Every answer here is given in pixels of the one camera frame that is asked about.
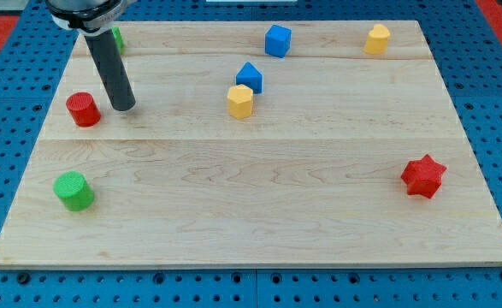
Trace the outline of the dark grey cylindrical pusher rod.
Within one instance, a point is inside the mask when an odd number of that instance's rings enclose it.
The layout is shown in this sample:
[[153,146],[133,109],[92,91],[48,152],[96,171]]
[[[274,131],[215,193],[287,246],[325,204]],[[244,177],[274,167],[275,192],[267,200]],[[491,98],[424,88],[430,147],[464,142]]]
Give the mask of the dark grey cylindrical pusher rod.
[[113,32],[108,30],[97,36],[85,36],[85,41],[112,108],[130,110],[136,100]]

